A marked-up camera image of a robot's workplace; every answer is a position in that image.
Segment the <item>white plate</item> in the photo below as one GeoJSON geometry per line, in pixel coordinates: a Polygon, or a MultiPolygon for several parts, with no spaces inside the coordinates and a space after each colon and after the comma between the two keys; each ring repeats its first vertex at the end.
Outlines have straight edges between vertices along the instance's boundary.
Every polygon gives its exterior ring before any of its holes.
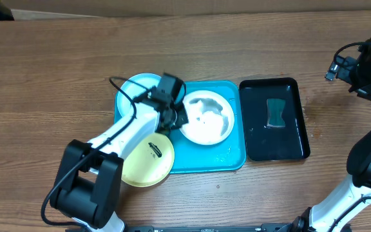
{"type": "Polygon", "coordinates": [[[188,93],[182,101],[188,123],[180,131],[191,142],[208,146],[224,141],[234,127],[234,112],[220,94],[209,90],[188,93]]]}

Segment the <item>yellow plate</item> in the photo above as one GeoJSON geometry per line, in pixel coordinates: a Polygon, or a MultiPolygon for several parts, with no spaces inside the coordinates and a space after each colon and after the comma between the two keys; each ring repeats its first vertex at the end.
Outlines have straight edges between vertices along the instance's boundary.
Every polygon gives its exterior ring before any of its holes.
{"type": "Polygon", "coordinates": [[[153,133],[124,161],[122,181],[139,188],[158,184],[169,175],[174,159],[175,151],[169,138],[153,133]]]}

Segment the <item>green scrubbing sponge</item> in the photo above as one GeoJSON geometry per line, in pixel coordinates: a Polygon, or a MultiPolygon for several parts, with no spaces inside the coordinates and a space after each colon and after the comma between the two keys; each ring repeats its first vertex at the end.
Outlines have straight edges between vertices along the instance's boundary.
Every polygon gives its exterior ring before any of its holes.
{"type": "Polygon", "coordinates": [[[267,99],[267,127],[284,128],[285,121],[282,114],[285,108],[283,99],[267,99]]]}

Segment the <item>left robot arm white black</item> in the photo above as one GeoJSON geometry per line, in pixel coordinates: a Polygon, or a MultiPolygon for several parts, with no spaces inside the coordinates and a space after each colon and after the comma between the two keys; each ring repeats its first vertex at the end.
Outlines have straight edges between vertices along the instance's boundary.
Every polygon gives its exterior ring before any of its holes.
{"type": "Polygon", "coordinates": [[[120,193],[123,163],[148,135],[172,130],[188,122],[182,103],[134,103],[130,113],[88,142],[71,141],[62,156],[53,188],[41,206],[46,218],[51,206],[71,218],[65,226],[82,231],[123,231],[115,208],[120,193]]]}

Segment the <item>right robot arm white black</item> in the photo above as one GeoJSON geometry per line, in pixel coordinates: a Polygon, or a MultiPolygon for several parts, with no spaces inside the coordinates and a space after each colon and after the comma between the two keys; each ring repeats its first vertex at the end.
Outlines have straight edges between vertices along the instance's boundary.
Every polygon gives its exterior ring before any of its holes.
{"type": "MultiPolygon", "coordinates": [[[[359,56],[342,57],[338,52],[325,74],[332,81],[350,85],[350,92],[371,101],[371,37],[356,42],[359,56]]],[[[371,204],[371,131],[350,150],[345,179],[319,204],[281,227],[281,231],[350,231],[348,222],[371,204]]]]}

